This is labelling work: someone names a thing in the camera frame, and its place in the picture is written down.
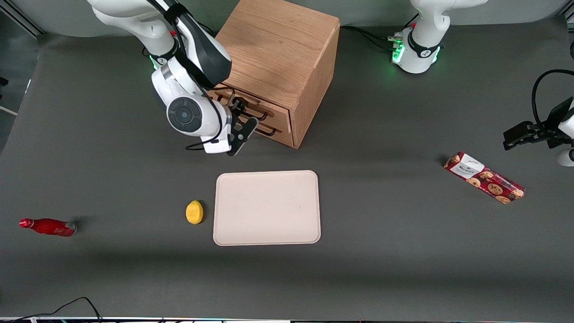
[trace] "black drawer handle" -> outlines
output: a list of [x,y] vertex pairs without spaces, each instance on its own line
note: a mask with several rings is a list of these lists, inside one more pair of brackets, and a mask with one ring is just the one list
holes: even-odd
[[244,111],[244,112],[241,112],[241,114],[243,114],[243,115],[245,115],[245,116],[248,116],[248,117],[250,117],[250,118],[255,118],[255,119],[259,120],[259,121],[263,121],[263,120],[267,119],[267,116],[269,115],[269,113],[264,112],[262,116],[256,117],[256,116],[252,115],[251,113],[248,113],[248,112],[245,112],[245,111]]
[[273,128],[273,131],[271,131],[271,132],[265,132],[265,131],[263,131],[263,130],[261,130],[261,129],[255,129],[255,131],[257,131],[257,132],[260,133],[260,134],[264,134],[264,135],[267,136],[267,137],[271,137],[272,135],[275,134],[275,132],[277,132],[277,129]]

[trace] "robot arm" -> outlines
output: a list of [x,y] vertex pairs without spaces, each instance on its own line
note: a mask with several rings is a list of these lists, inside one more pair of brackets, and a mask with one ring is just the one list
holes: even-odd
[[470,8],[482,5],[488,0],[410,0],[418,11],[416,27],[408,27],[395,33],[391,41],[396,53],[392,63],[413,74],[423,73],[436,61],[440,41],[451,26],[447,10]]
[[[104,24],[135,35],[152,54],[159,66],[152,82],[169,123],[180,133],[201,138],[186,149],[203,145],[207,153],[237,153],[258,122],[249,120],[234,130],[240,123],[237,116],[205,92],[229,77],[231,58],[187,9],[177,0],[87,1]],[[177,40],[161,16],[175,29]]]

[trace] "white tray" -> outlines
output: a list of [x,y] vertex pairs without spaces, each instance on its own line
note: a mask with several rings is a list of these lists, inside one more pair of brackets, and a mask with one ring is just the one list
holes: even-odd
[[315,172],[230,173],[217,179],[216,244],[309,244],[320,237]]

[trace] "cookie box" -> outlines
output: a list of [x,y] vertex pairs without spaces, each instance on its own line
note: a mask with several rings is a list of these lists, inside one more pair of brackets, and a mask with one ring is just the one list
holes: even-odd
[[462,151],[452,156],[444,164],[444,168],[502,204],[508,204],[524,196],[524,187],[485,167]]

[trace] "wooden drawer unit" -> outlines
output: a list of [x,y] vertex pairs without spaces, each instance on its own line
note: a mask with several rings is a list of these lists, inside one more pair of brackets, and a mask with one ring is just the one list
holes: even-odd
[[[222,86],[248,113],[267,112],[259,130],[298,148],[331,84],[339,28],[338,18],[287,1],[241,0],[216,36],[232,59]],[[226,103],[231,91],[216,95]]]

